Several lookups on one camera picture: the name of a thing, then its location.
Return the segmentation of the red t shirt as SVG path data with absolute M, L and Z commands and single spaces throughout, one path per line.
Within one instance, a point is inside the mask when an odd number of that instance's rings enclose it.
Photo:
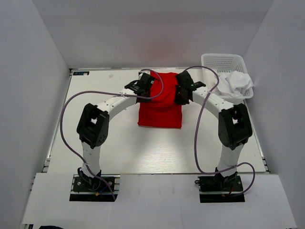
M 140 103 L 138 113 L 138 125 L 157 128 L 182 127 L 182 106 L 174 102 L 176 91 L 177 73 L 151 72 L 156 81 L 151 87 L 151 96 L 157 95 L 163 88 L 163 92 L 150 102 Z

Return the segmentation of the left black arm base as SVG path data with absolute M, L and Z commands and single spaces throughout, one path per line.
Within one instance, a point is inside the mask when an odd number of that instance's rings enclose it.
M 70 202 L 114 202 L 119 194 L 120 175 L 102 175 L 105 182 L 96 177 L 88 177 L 78 168 L 73 176 Z

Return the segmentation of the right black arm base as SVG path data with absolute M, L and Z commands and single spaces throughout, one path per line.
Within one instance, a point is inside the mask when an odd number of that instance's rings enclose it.
M 235 172 L 224 178 L 221 174 L 200 176 L 194 182 L 199 187 L 201 203 L 242 203 L 245 202 L 240 176 Z

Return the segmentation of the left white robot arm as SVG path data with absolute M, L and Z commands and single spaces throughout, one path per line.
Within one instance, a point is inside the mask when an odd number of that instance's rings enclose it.
M 100 149 L 108 137 L 109 122 L 128 107 L 150 101 L 150 90 L 156 80 L 140 73 L 139 79 L 127 84 L 119 94 L 97 105 L 85 105 L 77 126 L 85 160 L 78 174 L 89 190 L 96 190 L 101 184 Z

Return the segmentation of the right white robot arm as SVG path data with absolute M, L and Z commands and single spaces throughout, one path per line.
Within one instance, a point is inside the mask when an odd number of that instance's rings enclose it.
M 175 103 L 186 105 L 194 102 L 201 106 L 194 136 L 195 163 L 200 173 L 204 175 L 219 174 L 215 178 L 215 184 L 220 190 L 227 190 L 233 183 L 231 176 L 237 173 L 240 153 L 252 136 L 253 130 L 247 108 L 243 103 L 233 104 L 213 93 L 220 81 L 218 74 L 214 75 L 217 80 L 216 85 L 208 89 L 203 82 L 194 82 L 186 70 L 177 74 Z M 214 172 L 204 172 L 200 168 L 197 155 L 198 131 L 204 109 L 217 118 L 218 137 L 222 143 L 220 160 Z

